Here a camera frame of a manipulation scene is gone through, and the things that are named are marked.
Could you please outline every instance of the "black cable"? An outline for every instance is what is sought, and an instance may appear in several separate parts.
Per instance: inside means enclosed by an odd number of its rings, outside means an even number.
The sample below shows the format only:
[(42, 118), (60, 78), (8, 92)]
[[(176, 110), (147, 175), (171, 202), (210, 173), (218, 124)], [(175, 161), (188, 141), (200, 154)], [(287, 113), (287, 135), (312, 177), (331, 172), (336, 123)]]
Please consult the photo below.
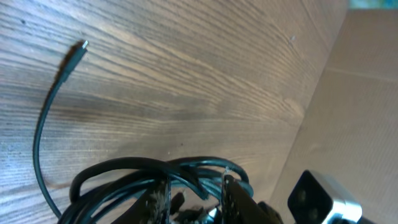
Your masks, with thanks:
[[(112, 209), (131, 197), (140, 197), (146, 189), (155, 181), (170, 177), (172, 187), (189, 187), (200, 198), (206, 200), (209, 195), (221, 200), (221, 178), (222, 173), (204, 168), (202, 166), (217, 166), (228, 168), (237, 173), (241, 180), (237, 180), (241, 187), (252, 197), (253, 189), (249, 184), (249, 177), (242, 167), (217, 157), (187, 157), (164, 162), (156, 159), (143, 157), (124, 157), (111, 159), (91, 166), (81, 171), (72, 181), (70, 186), (70, 206), (61, 214), (52, 200), (43, 180), (40, 170), (39, 146), (43, 126), (50, 106), (71, 72), (83, 58), (87, 49), (87, 41), (81, 43), (65, 61), (65, 66), (60, 70), (59, 76), (51, 87), (37, 122), (33, 145), (33, 165), (45, 200), (54, 214), (58, 217), (58, 224), (72, 223), (95, 223)], [(81, 186), (84, 181), (104, 172), (116, 169), (139, 169), (131, 174), (125, 175), (118, 180), (100, 185), (89, 192), (80, 195)], [(95, 211), (104, 204), (113, 200), (102, 208), (96, 215)]]
[(55, 98), (55, 95), (57, 94), (58, 90), (60, 89), (62, 83), (67, 80), (67, 78), (69, 77), (71, 72), (75, 69), (75, 67), (78, 65), (79, 61), (83, 58), (84, 54), (87, 52), (87, 49), (86, 49), (87, 45), (88, 45), (87, 41), (81, 43), (81, 45), (76, 50), (73, 51), (72, 56), (70, 58), (68, 58), (68, 61), (65, 63), (65, 66), (60, 71), (59, 76), (57, 77), (55, 83), (51, 87), (51, 89), (44, 101), (44, 105), (42, 108), (42, 112), (39, 116), (39, 121), (37, 122), (36, 132), (35, 132), (35, 136), (34, 136), (33, 167), (35, 170), (37, 183), (39, 184), (39, 188), (43, 193), (44, 199), (50, 206), (51, 210), (54, 212), (55, 216), (57, 216), (58, 218), (61, 217), (61, 212), (57, 208), (54, 201), (52, 200), (50, 193), (45, 186), (42, 171), (40, 170), (40, 161), (39, 161), (40, 138), (42, 137), (44, 121), (47, 117), (47, 114), (49, 113), (50, 106)]

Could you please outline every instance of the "cable bundle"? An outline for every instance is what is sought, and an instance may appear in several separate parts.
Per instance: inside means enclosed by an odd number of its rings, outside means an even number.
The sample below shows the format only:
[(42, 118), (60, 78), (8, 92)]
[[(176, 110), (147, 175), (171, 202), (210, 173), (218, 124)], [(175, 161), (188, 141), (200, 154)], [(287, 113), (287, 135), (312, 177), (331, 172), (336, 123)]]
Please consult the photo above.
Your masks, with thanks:
[[(139, 197), (156, 180), (169, 176), (173, 187), (189, 187), (200, 198), (206, 200), (209, 195), (221, 200), (222, 173), (201, 168), (201, 166), (228, 167), (241, 177), (239, 184), (252, 197), (253, 190), (245, 171), (231, 161), (217, 157), (188, 157), (168, 162), (142, 157), (125, 157), (102, 162), (80, 172), (70, 187), (71, 205), (65, 210), (59, 224), (95, 223), (120, 203), (131, 197)], [(116, 169), (139, 169), (114, 182), (110, 182), (80, 196), (83, 182), (103, 172)], [(95, 211), (105, 202), (113, 200), (96, 215)]]
[[(168, 177), (172, 180), (172, 187), (188, 187), (203, 200), (206, 200), (209, 195), (221, 200), (222, 173), (201, 166), (224, 167), (236, 172), (241, 178), (239, 180), (241, 187), (251, 197), (253, 196), (253, 189), (249, 185), (249, 178), (246, 172), (242, 167), (226, 159), (188, 157), (164, 162), (142, 157), (125, 157), (102, 162), (80, 172), (70, 186), (71, 205), (61, 214), (45, 186), (40, 170), (40, 138), (55, 95), (87, 52), (87, 45), (87, 41), (80, 43), (77, 48), (73, 49), (74, 51), (70, 54), (70, 57), (66, 59), (64, 67), (60, 70), (53, 87), (51, 87), (45, 99), (34, 136), (33, 165), (37, 182), (49, 207), (59, 218), (59, 224), (95, 223), (120, 203), (131, 197), (139, 197), (155, 181)], [(104, 172), (117, 169), (138, 169), (138, 171), (80, 195), (80, 188), (84, 181)], [(110, 200), (113, 201), (93, 216), (102, 204)]]

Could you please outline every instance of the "wooden surface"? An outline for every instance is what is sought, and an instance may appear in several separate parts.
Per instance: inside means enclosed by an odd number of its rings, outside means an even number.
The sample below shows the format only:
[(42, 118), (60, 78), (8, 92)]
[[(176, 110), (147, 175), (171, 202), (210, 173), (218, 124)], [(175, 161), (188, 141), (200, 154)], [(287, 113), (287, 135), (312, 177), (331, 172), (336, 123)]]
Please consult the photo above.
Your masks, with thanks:
[(271, 203), (305, 169), (332, 175), (376, 223), (398, 220), (398, 11), (351, 11), (305, 114)]
[(32, 137), (80, 39), (89, 52), (55, 99), (40, 151), (61, 210), (79, 171), (123, 156), (225, 157), (269, 199), (345, 14), (345, 1), (329, 0), (1, 1), (0, 223), (56, 222)]

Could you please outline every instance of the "cable plug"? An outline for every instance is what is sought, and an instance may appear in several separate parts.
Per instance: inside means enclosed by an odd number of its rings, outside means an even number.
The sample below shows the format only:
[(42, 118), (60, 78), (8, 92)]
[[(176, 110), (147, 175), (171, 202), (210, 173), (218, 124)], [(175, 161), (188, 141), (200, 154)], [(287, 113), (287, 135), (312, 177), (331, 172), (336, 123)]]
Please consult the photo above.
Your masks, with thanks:
[(80, 42), (67, 55), (61, 66), (61, 72), (58, 75), (58, 82), (65, 82), (69, 75), (74, 71), (84, 54), (87, 52), (88, 41)]

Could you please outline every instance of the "wooden table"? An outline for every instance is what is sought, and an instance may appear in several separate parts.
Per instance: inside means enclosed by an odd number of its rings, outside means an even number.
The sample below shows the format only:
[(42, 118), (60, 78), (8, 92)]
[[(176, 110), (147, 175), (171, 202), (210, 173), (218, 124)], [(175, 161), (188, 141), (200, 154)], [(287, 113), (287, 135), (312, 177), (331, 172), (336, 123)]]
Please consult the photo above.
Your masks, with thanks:
[(79, 171), (124, 156), (225, 157), (247, 170), (256, 200), (269, 199), (345, 14), (345, 1), (329, 0), (1, 1), (0, 223), (56, 222), (32, 139), (81, 39), (89, 52), (55, 99), (40, 151), (61, 210)]

